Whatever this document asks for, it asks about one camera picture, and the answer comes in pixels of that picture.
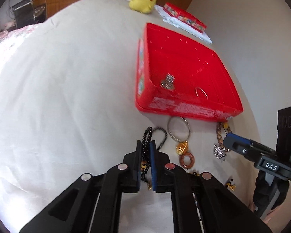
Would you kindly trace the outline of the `red tin lid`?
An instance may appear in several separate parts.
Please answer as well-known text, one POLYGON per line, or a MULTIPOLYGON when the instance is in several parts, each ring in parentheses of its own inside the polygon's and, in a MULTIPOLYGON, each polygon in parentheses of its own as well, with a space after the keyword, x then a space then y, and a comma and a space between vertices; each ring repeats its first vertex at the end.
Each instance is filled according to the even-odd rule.
POLYGON ((171 3, 166 2, 163 6, 163 10, 167 12, 171 17, 180 20, 181 22, 189 25, 200 33, 204 33, 205 29, 207 28, 206 24, 202 23, 192 14, 171 3))

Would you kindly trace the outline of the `red open tin box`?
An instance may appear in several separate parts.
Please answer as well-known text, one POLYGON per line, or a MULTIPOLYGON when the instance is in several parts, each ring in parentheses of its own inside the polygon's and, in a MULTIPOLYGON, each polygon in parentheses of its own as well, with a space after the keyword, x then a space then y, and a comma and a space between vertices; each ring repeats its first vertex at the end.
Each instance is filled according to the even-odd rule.
POLYGON ((152 23, 146 23, 138 42, 135 106, 146 113, 212 122, 243 112, 234 82, 214 50, 152 23), (174 76, 174 90, 161 87, 167 74, 174 76), (196 87, 208 99, 198 98, 196 87))

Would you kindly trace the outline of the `silver metal watch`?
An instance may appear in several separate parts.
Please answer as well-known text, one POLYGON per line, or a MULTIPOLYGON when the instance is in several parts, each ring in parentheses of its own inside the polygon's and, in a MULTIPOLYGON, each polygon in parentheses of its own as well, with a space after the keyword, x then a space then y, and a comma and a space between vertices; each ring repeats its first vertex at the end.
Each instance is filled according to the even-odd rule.
POLYGON ((167 90, 174 90, 174 76, 167 74, 165 79, 161 81, 161 87, 167 90))

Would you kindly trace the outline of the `silver bangle gold charm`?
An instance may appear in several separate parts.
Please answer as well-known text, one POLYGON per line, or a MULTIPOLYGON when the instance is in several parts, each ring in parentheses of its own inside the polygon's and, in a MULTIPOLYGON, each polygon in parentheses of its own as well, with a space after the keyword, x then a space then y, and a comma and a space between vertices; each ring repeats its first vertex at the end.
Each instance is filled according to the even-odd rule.
POLYGON ((176 153, 181 156, 188 152, 188 140, 191 136, 189 122, 180 116, 172 116, 167 123, 169 136, 176 142, 176 153))

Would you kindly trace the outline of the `silver filigree pendant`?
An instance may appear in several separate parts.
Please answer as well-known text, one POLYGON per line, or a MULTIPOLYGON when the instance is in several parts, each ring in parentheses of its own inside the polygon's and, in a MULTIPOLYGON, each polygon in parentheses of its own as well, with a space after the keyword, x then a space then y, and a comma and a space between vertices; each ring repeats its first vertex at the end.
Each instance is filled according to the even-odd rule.
POLYGON ((226 150, 225 150, 224 147, 221 147, 219 144, 214 144, 213 145, 213 154, 221 162, 224 162, 225 161, 226 150))

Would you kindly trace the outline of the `wooden desk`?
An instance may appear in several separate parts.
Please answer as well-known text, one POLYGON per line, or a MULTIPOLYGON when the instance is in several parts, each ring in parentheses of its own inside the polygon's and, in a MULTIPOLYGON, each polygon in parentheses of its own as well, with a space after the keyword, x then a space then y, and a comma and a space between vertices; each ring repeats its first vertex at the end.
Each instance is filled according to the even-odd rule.
POLYGON ((44 6, 46 19, 52 17, 60 10, 60 0, 33 0, 33 7, 44 6))

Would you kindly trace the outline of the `white lace cloth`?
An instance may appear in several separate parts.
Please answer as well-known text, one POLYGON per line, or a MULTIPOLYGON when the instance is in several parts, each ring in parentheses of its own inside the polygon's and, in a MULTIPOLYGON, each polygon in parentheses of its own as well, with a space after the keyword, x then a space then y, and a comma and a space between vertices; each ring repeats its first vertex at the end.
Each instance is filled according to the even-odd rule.
POLYGON ((169 23, 176 28, 181 28, 182 30, 190 33, 191 35, 194 35, 194 36, 198 37, 199 39, 203 40, 207 44, 210 44, 210 45, 213 44, 212 40, 210 39, 210 37, 208 37, 208 35, 205 32, 201 33, 199 31, 195 30, 193 27, 180 21, 179 19, 170 16, 166 11, 163 10, 163 7, 161 7, 159 5, 156 5, 155 9, 161 15, 164 22, 169 23))

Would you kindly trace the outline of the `yellow Pikachu plush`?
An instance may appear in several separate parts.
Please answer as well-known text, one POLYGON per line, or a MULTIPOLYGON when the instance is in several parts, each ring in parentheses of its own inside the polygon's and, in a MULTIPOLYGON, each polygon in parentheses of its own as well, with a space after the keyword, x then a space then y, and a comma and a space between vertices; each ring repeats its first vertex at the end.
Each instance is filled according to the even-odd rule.
POLYGON ((156 5, 157 0, 129 0, 131 10, 142 14, 150 14, 156 5))

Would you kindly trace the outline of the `floral pink bedding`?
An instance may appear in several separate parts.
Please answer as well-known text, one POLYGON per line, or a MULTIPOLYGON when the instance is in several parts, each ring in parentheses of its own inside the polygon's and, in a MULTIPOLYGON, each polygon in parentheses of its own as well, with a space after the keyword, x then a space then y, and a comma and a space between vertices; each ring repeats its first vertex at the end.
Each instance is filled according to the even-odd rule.
POLYGON ((8 32, 0 32, 0 55, 7 55, 24 42, 42 23, 24 26, 8 32))

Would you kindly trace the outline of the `black office chair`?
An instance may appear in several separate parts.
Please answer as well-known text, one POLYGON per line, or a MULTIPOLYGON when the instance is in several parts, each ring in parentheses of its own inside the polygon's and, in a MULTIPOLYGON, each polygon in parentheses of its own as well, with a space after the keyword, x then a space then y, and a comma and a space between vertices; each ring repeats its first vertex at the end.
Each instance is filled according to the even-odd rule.
POLYGON ((11 7, 16 28, 23 28, 35 23, 32 0, 22 0, 11 7))

